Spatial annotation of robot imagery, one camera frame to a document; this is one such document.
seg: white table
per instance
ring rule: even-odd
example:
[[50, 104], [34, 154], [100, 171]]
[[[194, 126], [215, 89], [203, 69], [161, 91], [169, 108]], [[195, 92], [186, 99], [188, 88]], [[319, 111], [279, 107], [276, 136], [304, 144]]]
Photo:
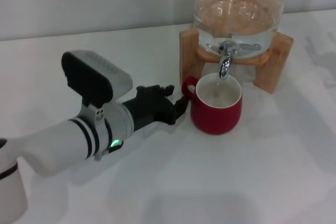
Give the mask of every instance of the white table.
[[[283, 16], [279, 31], [295, 44], [281, 83], [269, 95], [252, 85], [252, 68], [237, 69], [243, 113], [226, 135], [199, 132], [187, 113], [55, 177], [20, 160], [29, 209], [16, 224], [336, 223], [335, 17]], [[178, 34], [187, 27], [0, 42], [1, 136], [77, 114], [80, 97], [60, 64], [67, 50], [94, 50], [130, 73], [134, 88], [123, 100], [140, 84], [174, 84], [178, 98]]]

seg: water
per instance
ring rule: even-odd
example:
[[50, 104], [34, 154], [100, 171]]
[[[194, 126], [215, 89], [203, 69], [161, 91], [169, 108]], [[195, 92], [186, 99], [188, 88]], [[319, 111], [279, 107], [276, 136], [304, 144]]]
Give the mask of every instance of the water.
[[226, 108], [238, 101], [240, 93], [226, 79], [213, 81], [200, 87], [198, 95], [212, 107]]
[[261, 51], [239, 51], [238, 57], [253, 58], [269, 48], [281, 13], [277, 0], [199, 0], [194, 25], [205, 50], [217, 54], [218, 45], [226, 39], [260, 44]]

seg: faucet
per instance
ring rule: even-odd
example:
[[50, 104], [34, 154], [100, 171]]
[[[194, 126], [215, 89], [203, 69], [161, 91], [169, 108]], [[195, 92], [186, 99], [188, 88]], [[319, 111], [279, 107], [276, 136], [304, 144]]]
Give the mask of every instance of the faucet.
[[237, 44], [233, 40], [225, 40], [219, 45], [219, 77], [226, 79], [229, 74], [229, 70], [233, 63], [233, 58], [238, 54], [239, 50], [261, 50], [259, 44]]

